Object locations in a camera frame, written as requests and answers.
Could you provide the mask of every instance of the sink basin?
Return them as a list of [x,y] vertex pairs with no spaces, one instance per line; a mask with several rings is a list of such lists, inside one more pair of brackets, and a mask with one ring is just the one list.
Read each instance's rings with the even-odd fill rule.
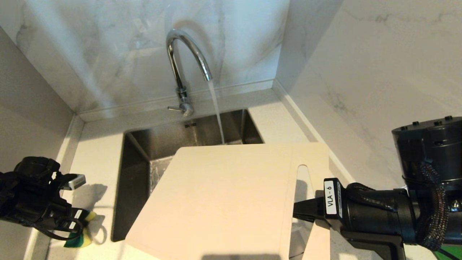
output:
[[[221,113],[226,144],[263,143],[247,110]],[[176,151],[220,145],[216,115],[164,124],[125,134],[111,240],[124,240]]]

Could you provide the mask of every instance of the white cutting board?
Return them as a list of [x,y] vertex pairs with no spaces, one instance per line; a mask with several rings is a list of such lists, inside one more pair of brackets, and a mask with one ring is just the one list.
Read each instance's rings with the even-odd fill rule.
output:
[[[300,165],[322,190],[329,177],[322,143],[181,148],[126,243],[161,260],[288,259]],[[314,230],[307,248],[328,259],[328,229]]]

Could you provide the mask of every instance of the white marble backsplash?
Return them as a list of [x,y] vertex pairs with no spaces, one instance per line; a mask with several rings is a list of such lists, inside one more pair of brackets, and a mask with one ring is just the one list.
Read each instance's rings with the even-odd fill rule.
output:
[[[289,0],[4,0],[0,26],[76,112],[175,95],[165,38],[190,33],[215,86],[273,79]],[[206,89],[179,44],[190,91]]]
[[391,130],[462,113],[462,1],[292,0],[276,79],[350,174],[403,185]]

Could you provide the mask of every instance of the faucet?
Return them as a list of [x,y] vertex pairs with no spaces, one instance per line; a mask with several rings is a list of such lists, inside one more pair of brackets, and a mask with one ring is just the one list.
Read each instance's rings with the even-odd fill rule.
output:
[[176,60],[174,56],[175,40],[181,40],[191,50],[191,52],[194,55],[194,58],[196,58],[196,61],[199,64],[199,68],[201,69],[202,75],[204,76],[204,79],[206,81],[212,80],[212,74],[210,73],[207,61],[202,55],[201,50],[199,49],[199,47],[197,47],[197,44],[194,42],[191,36],[189,36],[189,34],[185,33],[182,30],[172,29],[167,35],[167,53],[169,54],[170,65],[172,66],[173,75],[175,77],[175,81],[177,84],[176,94],[178,96],[178,101],[180,102],[180,105],[179,107],[169,106],[167,108],[170,110],[181,111],[183,112],[183,116],[187,117],[194,113],[194,108],[189,101],[186,86],[181,79],[180,72],[178,71],[178,66],[176,65]]

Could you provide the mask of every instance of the running water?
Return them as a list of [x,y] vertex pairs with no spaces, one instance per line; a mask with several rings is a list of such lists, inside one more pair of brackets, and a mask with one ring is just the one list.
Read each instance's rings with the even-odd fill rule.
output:
[[220,110],[218,110],[217,96],[215,95],[215,88],[213,87],[213,81],[208,81],[208,89],[210,89],[210,94],[212,94],[213,106],[215,107],[215,112],[217,113],[218,126],[220,127],[221,134],[221,143],[225,144],[225,136],[223,135],[223,127],[221,126]]

